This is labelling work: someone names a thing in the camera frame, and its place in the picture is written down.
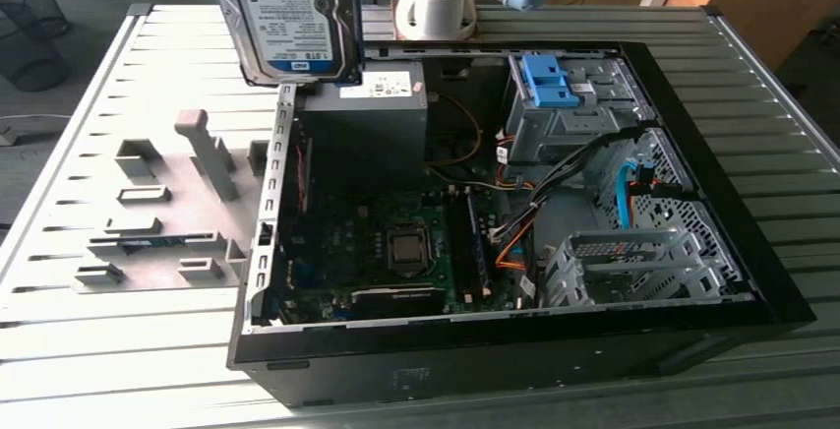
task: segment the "white cable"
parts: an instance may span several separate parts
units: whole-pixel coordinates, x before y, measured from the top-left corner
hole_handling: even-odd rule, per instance
[[[71,116],[69,114],[17,114],[14,116],[0,116],[0,122],[6,119],[30,119],[33,117],[57,117],[61,119],[69,119]]]

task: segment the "hard drive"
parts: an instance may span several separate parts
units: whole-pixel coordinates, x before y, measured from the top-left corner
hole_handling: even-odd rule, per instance
[[[359,0],[218,0],[251,85],[361,79]]]

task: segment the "sticker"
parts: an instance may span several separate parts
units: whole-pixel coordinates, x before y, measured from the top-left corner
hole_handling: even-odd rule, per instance
[[[314,0],[246,0],[259,52],[278,70],[323,71],[331,61],[329,21]]]
[[[495,148],[495,160],[502,165],[507,164],[507,150],[503,147]]]
[[[594,92],[590,83],[569,83],[573,92]]]
[[[390,389],[405,392],[429,390],[430,380],[431,367],[401,368],[393,370]]]
[[[522,279],[519,279],[519,288],[522,288],[522,291],[525,291],[525,294],[530,298],[534,297],[537,287],[534,286],[534,283],[527,279],[526,276],[522,276]]]
[[[365,72],[357,87],[343,87],[338,97],[410,97],[410,73]]]

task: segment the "wire mesh wastebasket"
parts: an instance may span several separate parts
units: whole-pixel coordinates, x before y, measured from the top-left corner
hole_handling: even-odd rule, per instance
[[[0,76],[22,92],[41,92],[59,85],[69,66],[38,26],[21,28],[0,12]]]
[[[46,38],[63,35],[70,24],[54,0],[0,0],[0,12],[29,33]]]

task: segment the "hard disk label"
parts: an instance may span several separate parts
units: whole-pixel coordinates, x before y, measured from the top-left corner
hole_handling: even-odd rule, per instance
[[[362,83],[357,87],[338,90],[339,97],[409,97],[409,72],[365,72]]]
[[[317,70],[331,60],[329,21],[315,0],[247,0],[262,57],[281,70]]]

